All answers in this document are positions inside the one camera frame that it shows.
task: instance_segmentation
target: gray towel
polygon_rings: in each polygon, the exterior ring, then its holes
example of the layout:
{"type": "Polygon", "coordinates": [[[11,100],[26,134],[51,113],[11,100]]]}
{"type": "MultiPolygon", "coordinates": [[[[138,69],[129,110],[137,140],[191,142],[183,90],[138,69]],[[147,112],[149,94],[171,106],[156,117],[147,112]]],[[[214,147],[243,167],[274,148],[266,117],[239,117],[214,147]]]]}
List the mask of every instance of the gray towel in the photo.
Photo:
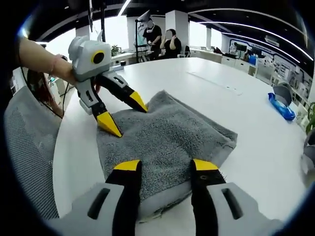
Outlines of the gray towel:
{"type": "Polygon", "coordinates": [[[169,207],[190,192],[191,159],[220,167],[237,139],[236,133],[165,91],[157,93],[147,106],[146,114],[135,110],[112,114],[122,138],[100,128],[96,137],[105,178],[121,162],[142,161],[140,217],[169,207]]]}

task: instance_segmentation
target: potted plant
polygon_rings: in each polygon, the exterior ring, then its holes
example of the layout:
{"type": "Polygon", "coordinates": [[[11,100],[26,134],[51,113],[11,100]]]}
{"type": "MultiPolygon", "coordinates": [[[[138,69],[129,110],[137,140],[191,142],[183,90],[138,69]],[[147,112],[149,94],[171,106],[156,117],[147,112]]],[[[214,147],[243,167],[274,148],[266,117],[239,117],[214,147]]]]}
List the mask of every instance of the potted plant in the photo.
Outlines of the potted plant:
{"type": "Polygon", "coordinates": [[[308,134],[312,129],[315,128],[315,102],[310,104],[308,109],[307,118],[309,119],[309,124],[306,126],[306,134],[308,134]]]}
{"type": "Polygon", "coordinates": [[[113,45],[112,46],[112,57],[116,56],[120,51],[120,47],[118,47],[117,45],[113,45]]]}

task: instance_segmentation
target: table surface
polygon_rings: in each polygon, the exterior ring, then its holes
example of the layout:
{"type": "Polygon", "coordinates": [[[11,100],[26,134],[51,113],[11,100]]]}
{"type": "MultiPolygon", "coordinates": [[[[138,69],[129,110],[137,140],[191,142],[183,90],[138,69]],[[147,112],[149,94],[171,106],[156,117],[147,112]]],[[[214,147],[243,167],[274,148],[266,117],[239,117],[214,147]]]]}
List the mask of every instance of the table surface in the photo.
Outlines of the table surface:
{"type": "MultiPolygon", "coordinates": [[[[254,197],[268,218],[286,220],[305,187],[299,159],[305,133],[285,121],[268,101],[272,87],[232,67],[199,58],[149,61],[118,72],[148,102],[166,90],[197,111],[238,133],[237,147],[220,170],[254,197]]],[[[129,107],[102,88],[107,109],[129,107]]],[[[96,144],[96,121],[79,105],[74,93],[57,137],[53,184],[60,217],[95,183],[104,182],[96,144]]],[[[136,226],[137,235],[194,235],[195,221],[186,199],[161,218],[136,226]]]]}

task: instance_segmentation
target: ceiling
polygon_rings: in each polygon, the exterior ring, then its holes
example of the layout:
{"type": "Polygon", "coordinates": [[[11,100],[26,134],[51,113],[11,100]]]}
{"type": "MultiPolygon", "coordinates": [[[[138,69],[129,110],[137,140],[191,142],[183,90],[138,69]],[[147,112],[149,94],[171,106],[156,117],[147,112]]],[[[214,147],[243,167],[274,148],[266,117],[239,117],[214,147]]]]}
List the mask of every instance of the ceiling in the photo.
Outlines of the ceiling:
{"type": "MultiPolygon", "coordinates": [[[[150,9],[151,14],[164,15],[176,9],[191,13],[189,19],[196,22],[219,21],[254,26],[289,40],[314,58],[315,44],[311,37],[314,32],[310,29],[315,29],[315,23],[313,16],[307,14],[305,9],[307,5],[303,5],[301,3],[303,1],[299,0],[298,4],[293,5],[288,4],[291,2],[288,0],[132,0],[125,14],[140,16],[150,9]]],[[[28,21],[29,38],[32,40],[50,41],[74,27],[79,28],[89,23],[89,1],[87,0],[44,2],[45,4],[38,8],[28,21]]],[[[105,16],[111,17],[118,14],[125,0],[92,0],[92,2],[93,18],[97,20],[100,18],[99,9],[103,2],[106,5],[105,16]]],[[[272,36],[262,30],[244,26],[205,25],[221,32],[238,34],[260,41],[265,41],[266,35],[272,36]]],[[[314,62],[311,59],[285,40],[278,38],[277,41],[280,49],[298,59],[301,62],[301,68],[313,75],[314,62]]]]}

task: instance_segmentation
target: white table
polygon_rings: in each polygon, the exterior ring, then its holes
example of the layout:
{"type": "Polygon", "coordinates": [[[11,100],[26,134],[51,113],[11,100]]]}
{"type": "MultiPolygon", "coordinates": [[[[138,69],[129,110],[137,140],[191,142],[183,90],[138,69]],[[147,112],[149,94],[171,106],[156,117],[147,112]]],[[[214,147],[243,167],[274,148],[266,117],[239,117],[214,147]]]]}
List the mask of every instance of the white table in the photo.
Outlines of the white table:
{"type": "MultiPolygon", "coordinates": [[[[268,218],[287,219],[305,192],[299,158],[306,136],[269,103],[270,86],[245,72],[199,58],[150,61],[126,66],[118,73],[145,102],[164,89],[238,133],[236,149],[220,168],[226,180],[254,197],[268,218]]],[[[112,113],[129,108],[104,88],[99,96],[112,113]]],[[[54,194],[60,217],[71,210],[74,199],[104,181],[96,145],[96,121],[80,107],[74,93],[60,126],[54,155],[54,194]]],[[[162,218],[137,225],[136,231],[139,236],[194,235],[190,199],[162,218]]]]}

